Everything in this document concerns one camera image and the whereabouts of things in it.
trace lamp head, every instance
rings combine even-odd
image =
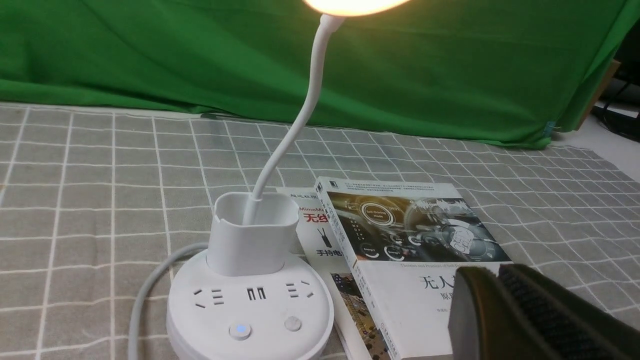
[[[350,17],[379,13],[409,0],[305,0],[313,9],[328,15]]]

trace desk lamp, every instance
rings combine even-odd
[[[316,107],[329,37],[345,17],[382,12],[409,0],[305,0],[322,13],[312,51],[307,97],[291,129],[267,161],[252,193],[216,200],[208,243],[184,247],[142,285],[131,312],[128,359],[138,358],[142,306],[149,289],[176,260],[166,329],[180,360],[311,360],[320,357],[333,328],[333,302],[318,274],[289,253],[298,205],[288,195],[264,193],[274,169]]]

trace white round power strip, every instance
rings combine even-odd
[[[166,328],[180,360],[317,359],[332,327],[326,285],[294,255],[273,274],[227,277],[201,252],[169,292]]]

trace green backdrop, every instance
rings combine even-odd
[[[414,0],[348,19],[311,122],[542,147],[575,127],[640,0]],[[0,99],[292,121],[302,0],[3,0]]]

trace white book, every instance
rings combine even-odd
[[[331,293],[337,333],[349,360],[389,360],[387,346],[351,270],[344,260],[331,226],[313,188],[278,188],[300,207],[296,232],[309,264]]]
[[[511,261],[455,187],[320,177],[316,192],[391,359],[452,358],[456,269]]]

